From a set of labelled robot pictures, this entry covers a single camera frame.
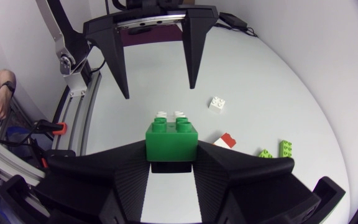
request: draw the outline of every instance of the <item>lego brick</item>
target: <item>lego brick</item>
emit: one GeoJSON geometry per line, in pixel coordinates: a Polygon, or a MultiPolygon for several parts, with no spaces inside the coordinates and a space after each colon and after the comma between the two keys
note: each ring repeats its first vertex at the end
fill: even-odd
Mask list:
{"type": "Polygon", "coordinates": [[[157,112],[157,114],[155,115],[156,118],[167,118],[167,112],[164,111],[159,111],[157,112]]]}
{"type": "Polygon", "coordinates": [[[273,158],[271,153],[269,153],[268,150],[266,150],[266,149],[262,150],[262,152],[259,154],[259,157],[261,157],[261,158],[273,158]]]}
{"type": "Polygon", "coordinates": [[[223,99],[220,99],[219,97],[215,96],[212,101],[211,104],[209,104],[209,109],[220,113],[223,109],[223,106],[225,104],[225,101],[223,99]]]}
{"type": "Polygon", "coordinates": [[[216,142],[214,142],[215,146],[220,146],[226,149],[232,149],[236,144],[236,140],[234,140],[230,134],[224,133],[216,142]]]}
{"type": "Polygon", "coordinates": [[[280,157],[292,156],[292,143],[286,140],[280,142],[280,157]]]}
{"type": "Polygon", "coordinates": [[[172,123],[155,118],[146,132],[146,158],[150,162],[194,161],[197,145],[198,133],[187,118],[178,117],[172,123]]]}

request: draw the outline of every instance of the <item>white tabletop surface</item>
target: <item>white tabletop surface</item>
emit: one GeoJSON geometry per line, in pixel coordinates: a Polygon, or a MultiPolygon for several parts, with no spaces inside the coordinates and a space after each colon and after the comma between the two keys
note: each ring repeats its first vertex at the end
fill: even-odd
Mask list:
{"type": "MultiPolygon", "coordinates": [[[[194,90],[189,89],[181,42],[126,47],[125,58],[130,99],[124,99],[104,66],[87,154],[145,139],[158,111],[183,111],[199,140],[214,142],[227,132],[237,141],[233,149],[246,154],[267,149],[278,157],[279,142],[291,141],[293,174],[310,190],[328,176],[347,192],[324,223],[347,223],[349,184],[335,135],[302,81],[261,40],[212,28],[194,90]],[[213,96],[226,100],[221,114],[208,109],[213,96]]],[[[91,66],[102,61],[100,51],[92,50],[91,66]]],[[[150,173],[142,221],[200,222],[193,173],[150,173]]]]}

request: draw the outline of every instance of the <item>cable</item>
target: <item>cable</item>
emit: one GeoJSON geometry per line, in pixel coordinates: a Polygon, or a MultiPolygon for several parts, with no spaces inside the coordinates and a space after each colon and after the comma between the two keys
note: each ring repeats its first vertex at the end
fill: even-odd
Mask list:
{"type": "Polygon", "coordinates": [[[245,33],[245,34],[247,34],[247,35],[249,35],[251,37],[258,37],[258,35],[256,35],[256,33],[254,32],[254,29],[251,28],[251,27],[247,27],[246,30],[242,30],[242,31],[243,31],[243,33],[245,33]]]}
{"type": "Polygon", "coordinates": [[[92,72],[91,72],[91,73],[98,72],[100,69],[102,69],[102,68],[103,68],[103,66],[104,66],[104,64],[105,64],[105,63],[106,63],[106,60],[104,60],[104,61],[103,61],[102,65],[100,65],[100,67],[99,67],[99,68],[92,70],[92,72]]]}
{"type": "Polygon", "coordinates": [[[258,37],[258,35],[254,32],[254,29],[251,28],[251,27],[247,27],[246,29],[236,29],[236,28],[232,28],[230,26],[226,26],[224,24],[220,24],[220,23],[216,23],[214,25],[215,27],[218,27],[218,28],[224,28],[224,29],[228,29],[228,30],[233,30],[233,31],[241,31],[251,37],[258,37]]]}
{"type": "Polygon", "coordinates": [[[107,15],[110,15],[109,0],[104,0],[104,3],[106,4],[106,12],[107,12],[107,15]]]}
{"type": "Polygon", "coordinates": [[[26,140],[28,140],[29,137],[31,137],[31,135],[34,133],[34,131],[38,128],[38,125],[40,124],[40,122],[38,122],[34,128],[30,131],[30,133],[20,142],[11,142],[11,141],[5,141],[5,140],[1,140],[0,139],[0,143],[7,145],[9,147],[19,147],[19,146],[31,146],[31,144],[26,144],[26,140]]]}
{"type": "Polygon", "coordinates": [[[121,2],[119,2],[118,0],[112,0],[112,4],[114,5],[114,7],[116,7],[117,9],[121,10],[121,11],[124,11],[127,9],[126,6],[123,6],[121,4],[121,2]]]}

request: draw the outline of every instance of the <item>lime green lego brick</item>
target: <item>lime green lego brick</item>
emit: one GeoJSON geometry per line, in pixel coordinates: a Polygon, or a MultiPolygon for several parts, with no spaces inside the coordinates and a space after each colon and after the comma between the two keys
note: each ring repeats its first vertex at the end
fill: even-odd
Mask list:
{"type": "Polygon", "coordinates": [[[286,140],[280,142],[280,157],[292,156],[292,143],[286,140]]]}
{"type": "Polygon", "coordinates": [[[150,162],[195,161],[197,145],[198,133],[187,118],[177,118],[174,123],[155,118],[146,131],[146,159],[150,162]]]}
{"type": "Polygon", "coordinates": [[[269,153],[268,150],[266,150],[266,149],[262,150],[262,152],[259,154],[259,157],[262,157],[262,158],[273,158],[273,156],[271,155],[271,153],[269,153]]]}

